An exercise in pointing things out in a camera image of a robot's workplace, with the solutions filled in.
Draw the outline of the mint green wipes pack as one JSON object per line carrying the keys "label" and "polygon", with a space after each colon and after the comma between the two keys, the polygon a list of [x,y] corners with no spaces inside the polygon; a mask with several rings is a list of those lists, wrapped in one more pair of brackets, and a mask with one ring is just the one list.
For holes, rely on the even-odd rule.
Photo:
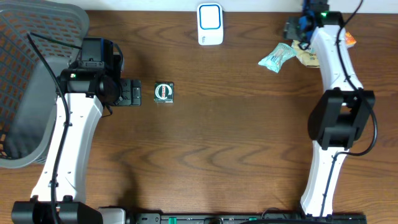
{"label": "mint green wipes pack", "polygon": [[296,56],[296,51],[289,45],[279,43],[275,49],[258,62],[258,65],[279,73],[285,61]]}

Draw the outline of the cream snack bag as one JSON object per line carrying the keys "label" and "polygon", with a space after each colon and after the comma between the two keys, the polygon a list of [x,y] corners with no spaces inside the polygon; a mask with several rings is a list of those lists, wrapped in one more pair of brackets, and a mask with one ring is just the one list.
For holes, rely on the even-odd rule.
{"label": "cream snack bag", "polygon": [[291,47],[296,51],[296,58],[306,67],[319,68],[320,64],[317,55],[310,47],[307,50],[301,50],[299,48],[299,41],[294,40]]}

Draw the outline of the green Zam-Buk tin box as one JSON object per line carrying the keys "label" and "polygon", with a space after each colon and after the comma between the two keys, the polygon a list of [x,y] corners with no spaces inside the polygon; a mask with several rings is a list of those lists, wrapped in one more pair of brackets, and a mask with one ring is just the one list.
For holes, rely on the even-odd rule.
{"label": "green Zam-Buk tin box", "polygon": [[154,101],[156,103],[174,102],[174,84],[172,82],[155,83]]}

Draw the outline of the orange Kleenex tissue pack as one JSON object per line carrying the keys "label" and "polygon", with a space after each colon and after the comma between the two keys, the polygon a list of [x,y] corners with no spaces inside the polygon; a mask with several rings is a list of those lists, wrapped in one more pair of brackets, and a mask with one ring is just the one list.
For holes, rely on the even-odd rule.
{"label": "orange Kleenex tissue pack", "polygon": [[349,32],[345,32],[345,43],[347,48],[351,48],[354,47],[357,41]]}

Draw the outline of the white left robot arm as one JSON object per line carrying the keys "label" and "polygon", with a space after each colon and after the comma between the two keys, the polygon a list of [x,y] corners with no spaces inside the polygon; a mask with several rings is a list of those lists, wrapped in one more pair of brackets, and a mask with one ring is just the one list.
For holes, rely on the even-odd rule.
{"label": "white left robot arm", "polygon": [[141,105],[139,80],[121,78],[124,56],[118,44],[85,37],[77,58],[55,75],[37,56],[56,87],[57,118],[44,169],[30,200],[16,201],[13,223],[133,223],[120,207],[86,205],[86,169],[93,135],[103,110]]}

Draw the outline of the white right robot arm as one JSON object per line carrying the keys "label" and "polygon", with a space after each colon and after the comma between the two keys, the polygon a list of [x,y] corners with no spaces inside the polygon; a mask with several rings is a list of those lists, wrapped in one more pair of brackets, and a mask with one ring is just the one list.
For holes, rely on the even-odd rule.
{"label": "white right robot arm", "polygon": [[290,17],[284,38],[297,40],[301,50],[314,50],[320,66],[323,95],[308,118],[313,157],[306,189],[300,199],[305,217],[333,215],[333,196],[347,156],[369,153],[377,141],[375,95],[356,76],[346,46],[346,25],[327,1],[305,0],[302,15]]}

